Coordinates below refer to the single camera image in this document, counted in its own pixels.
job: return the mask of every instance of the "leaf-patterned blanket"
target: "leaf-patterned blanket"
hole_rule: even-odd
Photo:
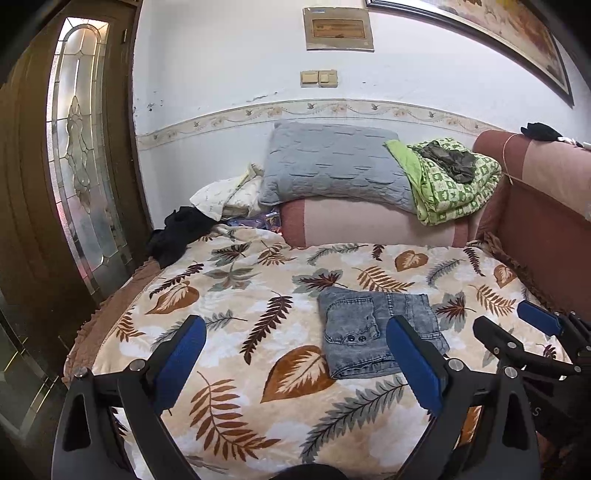
[[[487,315],[535,353],[564,359],[555,340],[519,320],[528,291],[477,248],[337,244],[290,249],[280,235],[224,226],[189,245],[115,324],[95,374],[148,358],[190,314],[207,342],[175,407],[171,435],[204,480],[266,479],[316,461],[350,477],[385,478],[400,467],[428,423],[402,375],[335,381],[321,345],[317,296],[352,290],[425,293],[450,357],[492,372],[496,359],[472,333]],[[119,412],[136,474],[151,478]]]

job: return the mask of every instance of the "folded green blanket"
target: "folded green blanket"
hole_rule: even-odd
[[[441,148],[469,151],[453,138],[435,140]],[[424,147],[422,142],[413,147]],[[494,159],[478,153],[474,181],[456,183],[433,160],[417,155],[398,140],[389,140],[386,147],[406,173],[417,204],[417,217],[424,225],[438,225],[470,215],[492,196],[501,179],[501,166]]]

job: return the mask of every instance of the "wooden door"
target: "wooden door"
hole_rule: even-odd
[[[0,308],[55,373],[97,303],[145,260],[128,100],[137,9],[73,0],[0,88]]]

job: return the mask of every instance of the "gray pillow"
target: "gray pillow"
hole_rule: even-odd
[[[277,122],[271,135],[259,202],[346,197],[415,213],[410,183],[384,143],[398,135],[380,128]]]

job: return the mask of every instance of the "peeling paint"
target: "peeling paint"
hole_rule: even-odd
[[[268,96],[269,95],[261,95],[259,97],[254,97],[252,100],[247,100],[246,102],[247,103],[256,102],[257,100],[260,100],[261,98],[265,98],[265,97],[268,97]]]

